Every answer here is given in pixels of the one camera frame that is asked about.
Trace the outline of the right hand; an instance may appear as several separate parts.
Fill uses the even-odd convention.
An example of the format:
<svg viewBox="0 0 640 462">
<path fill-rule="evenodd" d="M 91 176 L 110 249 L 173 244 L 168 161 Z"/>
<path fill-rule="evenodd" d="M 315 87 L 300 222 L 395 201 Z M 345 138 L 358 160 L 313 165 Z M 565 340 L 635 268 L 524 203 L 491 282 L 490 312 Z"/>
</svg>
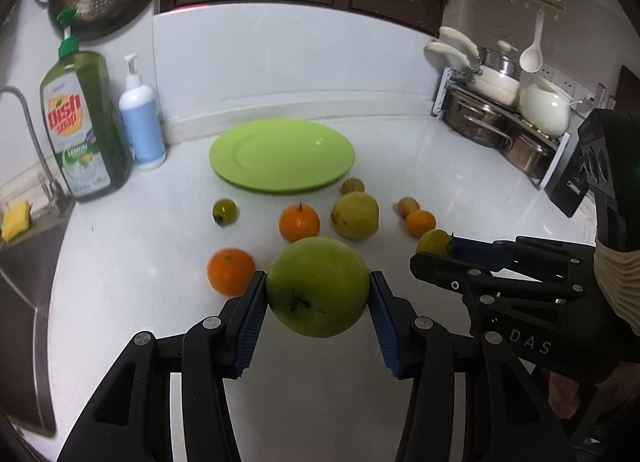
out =
<svg viewBox="0 0 640 462">
<path fill-rule="evenodd" d="M 548 405 L 555 418 L 569 420 L 580 404 L 591 394 L 604 395 L 605 408 L 626 404 L 639 397 L 639 365 L 624 362 L 611 375 L 596 385 L 579 382 L 551 371 L 548 374 Z"/>
</svg>

